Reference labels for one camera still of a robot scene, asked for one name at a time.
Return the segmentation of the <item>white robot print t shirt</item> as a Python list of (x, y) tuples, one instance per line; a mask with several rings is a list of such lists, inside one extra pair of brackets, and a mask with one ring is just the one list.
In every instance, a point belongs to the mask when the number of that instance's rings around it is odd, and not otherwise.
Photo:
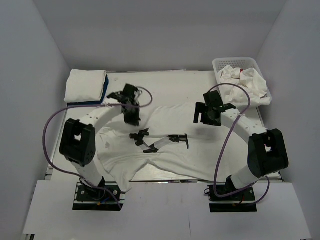
[(193, 103), (161, 106), (143, 112), (139, 127), (116, 117), (99, 131), (97, 157), (123, 192), (148, 164), (181, 176), (214, 179), (228, 130), (195, 124), (194, 111)]

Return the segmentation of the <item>white red print t shirt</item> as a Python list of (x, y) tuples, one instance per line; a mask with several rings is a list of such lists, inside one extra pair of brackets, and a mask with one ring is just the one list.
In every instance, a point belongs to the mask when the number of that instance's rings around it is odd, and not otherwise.
[(234, 105), (248, 105), (259, 107), (270, 105), (272, 99), (268, 96), (266, 80), (254, 68), (242, 69), (240, 67), (225, 66), (217, 73), (217, 81), (222, 100)]

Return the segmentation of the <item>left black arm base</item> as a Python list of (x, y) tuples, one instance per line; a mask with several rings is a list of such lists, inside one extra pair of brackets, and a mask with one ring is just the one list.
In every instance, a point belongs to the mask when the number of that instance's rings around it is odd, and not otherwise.
[(90, 191), (89, 188), (80, 182), (76, 184), (73, 198), (73, 211), (99, 211), (99, 212), (120, 212), (115, 199), (110, 193), (101, 192), (98, 189)]

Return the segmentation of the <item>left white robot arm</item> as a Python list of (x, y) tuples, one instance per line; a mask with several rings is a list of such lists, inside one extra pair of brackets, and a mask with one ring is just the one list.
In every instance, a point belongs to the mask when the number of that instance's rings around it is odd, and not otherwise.
[(107, 96), (106, 101), (79, 119), (68, 119), (63, 128), (59, 152), (76, 168), (81, 182), (89, 186), (88, 193), (99, 200), (105, 196), (103, 176), (94, 162), (96, 134), (117, 116), (131, 126), (140, 125), (141, 92), (136, 86), (126, 84), (124, 89)]

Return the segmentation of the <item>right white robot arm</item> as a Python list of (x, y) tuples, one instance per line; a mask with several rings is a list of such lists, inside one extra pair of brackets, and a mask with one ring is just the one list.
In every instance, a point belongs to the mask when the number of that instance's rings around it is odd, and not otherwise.
[(216, 90), (208, 91), (203, 98), (203, 102), (195, 105), (193, 122), (227, 127), (228, 139), (236, 133), (248, 146), (246, 165), (227, 177), (223, 192), (218, 192), (217, 186), (213, 186), (216, 197), (236, 200), (258, 180), (288, 168), (285, 140), (279, 129), (255, 125), (233, 104), (224, 104)]

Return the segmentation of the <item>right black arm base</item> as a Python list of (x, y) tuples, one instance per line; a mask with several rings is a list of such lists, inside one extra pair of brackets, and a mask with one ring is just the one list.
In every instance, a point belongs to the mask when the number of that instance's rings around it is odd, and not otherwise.
[(250, 187), (240, 193), (217, 197), (214, 193), (214, 186), (208, 185), (203, 191), (209, 198), (209, 210), (211, 213), (255, 213), (257, 206), (253, 187)]

